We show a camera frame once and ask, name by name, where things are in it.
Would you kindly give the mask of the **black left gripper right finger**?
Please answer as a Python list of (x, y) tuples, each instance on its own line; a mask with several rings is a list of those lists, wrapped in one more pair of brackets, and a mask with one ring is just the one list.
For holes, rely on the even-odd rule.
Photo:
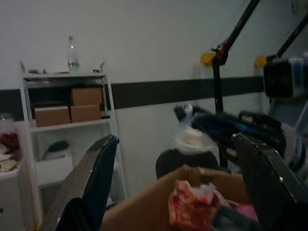
[(232, 140), (263, 231), (308, 231), (308, 186), (269, 145), (241, 133)]

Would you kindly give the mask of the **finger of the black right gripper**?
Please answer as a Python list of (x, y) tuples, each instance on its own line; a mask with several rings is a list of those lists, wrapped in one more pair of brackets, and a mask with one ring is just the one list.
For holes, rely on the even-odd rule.
[(236, 131), (211, 131), (209, 136), (219, 145), (226, 148), (235, 148), (234, 136), (238, 135)]
[(193, 109), (192, 127), (198, 130), (241, 129), (239, 118), (227, 113), (212, 113), (203, 108)]

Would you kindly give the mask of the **clear plastic bag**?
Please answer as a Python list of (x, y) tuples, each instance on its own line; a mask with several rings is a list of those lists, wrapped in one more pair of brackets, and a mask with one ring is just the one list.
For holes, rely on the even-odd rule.
[(193, 155), (206, 152), (215, 152), (217, 144), (199, 129), (193, 128), (193, 117), (204, 110), (190, 103), (176, 105), (173, 108), (175, 116), (180, 123), (179, 130), (173, 141), (174, 148), (181, 154)]

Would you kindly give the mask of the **pink plastic bag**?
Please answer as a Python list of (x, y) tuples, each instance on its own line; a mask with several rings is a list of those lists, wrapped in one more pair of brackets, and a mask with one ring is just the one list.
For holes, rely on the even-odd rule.
[(221, 205), (223, 215), (231, 221), (239, 222), (242, 219), (252, 219), (258, 221), (256, 212), (250, 204), (239, 204), (234, 201), (227, 201), (226, 205)]

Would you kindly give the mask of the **white storage box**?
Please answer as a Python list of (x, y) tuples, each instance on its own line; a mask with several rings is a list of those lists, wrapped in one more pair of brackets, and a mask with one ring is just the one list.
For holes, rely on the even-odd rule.
[(35, 163), (39, 186), (63, 181), (73, 169), (71, 156)]

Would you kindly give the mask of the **black rounded cap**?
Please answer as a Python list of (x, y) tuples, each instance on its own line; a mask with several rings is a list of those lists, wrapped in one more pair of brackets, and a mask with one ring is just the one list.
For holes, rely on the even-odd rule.
[(67, 141), (57, 141), (51, 144), (45, 154), (42, 157), (42, 160), (54, 160), (58, 158), (63, 158), (71, 155), (70, 146)]

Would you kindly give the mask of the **white metal shelf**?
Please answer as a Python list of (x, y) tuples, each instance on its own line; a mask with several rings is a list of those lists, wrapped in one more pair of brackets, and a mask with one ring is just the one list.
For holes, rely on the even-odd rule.
[[(112, 86), (102, 69), (47, 71), (27, 69), (20, 64), (21, 97), (27, 138), (27, 161), (32, 184), (32, 196), (38, 221), (47, 214), (62, 182), (39, 186), (35, 163), (48, 147), (57, 141), (67, 141), (70, 146), (73, 168), (82, 160), (86, 151), (99, 139), (117, 135), (117, 123)], [(72, 123), (70, 107), (74, 88), (101, 88), (103, 103), (100, 104), (101, 119)], [(37, 127), (35, 108), (68, 107), (71, 123)]]

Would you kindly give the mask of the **large brown cardboard box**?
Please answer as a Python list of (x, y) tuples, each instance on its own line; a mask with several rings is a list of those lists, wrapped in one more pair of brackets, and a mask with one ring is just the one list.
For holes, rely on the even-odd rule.
[(168, 197), (176, 180), (187, 180), (193, 187), (212, 183), (222, 196), (239, 204), (250, 204), (240, 174), (182, 166), (161, 177), (149, 189), (108, 210), (100, 231), (181, 231), (169, 224)]

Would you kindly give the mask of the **black chair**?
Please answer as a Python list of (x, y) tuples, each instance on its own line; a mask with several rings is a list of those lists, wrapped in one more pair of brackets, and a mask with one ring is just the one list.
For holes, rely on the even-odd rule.
[(182, 154), (178, 149), (169, 149), (162, 152), (156, 161), (156, 178), (159, 179), (183, 165), (209, 169), (218, 169), (219, 167), (217, 159), (211, 151), (199, 154)]

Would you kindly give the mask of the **white drawer cabinet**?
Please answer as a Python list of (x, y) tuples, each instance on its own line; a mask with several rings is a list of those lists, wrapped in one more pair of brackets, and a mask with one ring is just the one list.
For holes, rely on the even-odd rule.
[(25, 160), (0, 173), (0, 231), (26, 231), (33, 221), (31, 184)]

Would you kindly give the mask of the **red patterned packet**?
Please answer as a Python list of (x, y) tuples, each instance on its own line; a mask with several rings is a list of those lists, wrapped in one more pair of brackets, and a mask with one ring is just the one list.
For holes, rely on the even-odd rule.
[(20, 150), (19, 140), (17, 133), (1, 133), (0, 134), (0, 144), (5, 148), (5, 154), (9, 154)]

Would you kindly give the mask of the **clear glass jar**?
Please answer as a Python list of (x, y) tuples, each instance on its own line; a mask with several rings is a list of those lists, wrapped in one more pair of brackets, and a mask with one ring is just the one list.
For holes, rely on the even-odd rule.
[(0, 135), (15, 133), (14, 117), (9, 113), (0, 113)]

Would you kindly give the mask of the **clear plastic water bottle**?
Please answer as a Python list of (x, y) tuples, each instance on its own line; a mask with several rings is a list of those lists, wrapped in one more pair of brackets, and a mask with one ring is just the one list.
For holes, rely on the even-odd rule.
[(77, 48), (73, 36), (68, 37), (67, 45), (67, 64), (69, 71), (76, 71), (79, 69), (79, 60)]

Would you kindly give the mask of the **black metal stand frame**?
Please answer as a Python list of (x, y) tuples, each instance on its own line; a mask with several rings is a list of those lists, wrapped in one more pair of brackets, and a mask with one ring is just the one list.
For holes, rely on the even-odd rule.
[[(231, 49), (239, 34), (243, 30), (244, 26), (246, 25), (247, 21), (251, 17), (259, 2), (260, 0), (250, 0), (249, 4), (245, 8), (243, 14), (241, 15), (229, 37), (225, 39), (221, 44), (219, 44), (216, 48), (212, 48), (211, 53), (204, 53), (200, 56), (200, 62), (204, 66), (210, 66), (213, 69), (215, 112), (217, 114), (221, 114), (224, 112), (220, 67), (225, 65), (229, 56), (229, 50)], [(255, 61), (257, 62), (255, 66), (264, 68), (269, 64), (278, 62), (281, 59), (282, 55), (294, 42), (294, 40), (299, 36), (301, 31), (303, 31), (306, 25), (308, 25), (308, 10), (303, 19), (296, 26), (294, 31), (290, 34), (288, 39), (280, 47), (277, 53), (269, 56), (261, 55), (257, 57), (255, 59)]]

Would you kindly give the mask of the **grey printed plastic bracket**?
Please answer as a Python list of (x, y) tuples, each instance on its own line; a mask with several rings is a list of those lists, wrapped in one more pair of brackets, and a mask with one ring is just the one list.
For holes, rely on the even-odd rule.
[(231, 207), (220, 205), (210, 223), (210, 231), (263, 231), (259, 222), (240, 214)]

